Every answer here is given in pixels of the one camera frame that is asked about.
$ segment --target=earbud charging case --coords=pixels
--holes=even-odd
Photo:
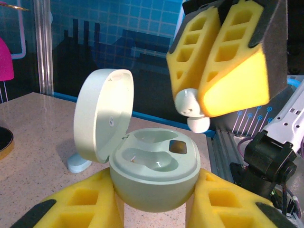
[[[130,71],[92,72],[76,104],[77,151],[91,161],[109,161],[115,191],[130,206],[148,212],[175,209],[194,191],[200,171],[198,148],[186,135],[162,128],[126,134],[133,96]]]

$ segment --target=pink object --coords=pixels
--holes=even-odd
[[[13,78],[14,68],[10,50],[0,38],[0,81],[12,80]]]

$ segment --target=white earbud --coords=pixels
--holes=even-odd
[[[175,108],[179,114],[187,117],[204,116],[200,110],[199,103],[196,99],[197,89],[184,89],[177,93],[175,97]]]
[[[206,132],[210,127],[209,117],[189,117],[187,119],[188,127],[194,133]]]

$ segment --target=open case lid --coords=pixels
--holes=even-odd
[[[134,86],[128,70],[100,69],[81,87],[74,116],[74,140],[85,159],[106,163],[128,129]]]

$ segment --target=speckled table surface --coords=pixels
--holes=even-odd
[[[0,228],[9,228],[46,196],[81,181],[107,164],[93,163],[72,174],[67,159],[76,152],[73,139],[75,103],[31,93],[0,104],[0,126],[14,134],[14,149],[0,160]],[[160,127],[182,132],[197,144],[201,167],[210,170],[206,136],[138,118],[128,132]],[[164,213],[147,213],[125,206],[126,228],[183,228],[185,205]]]

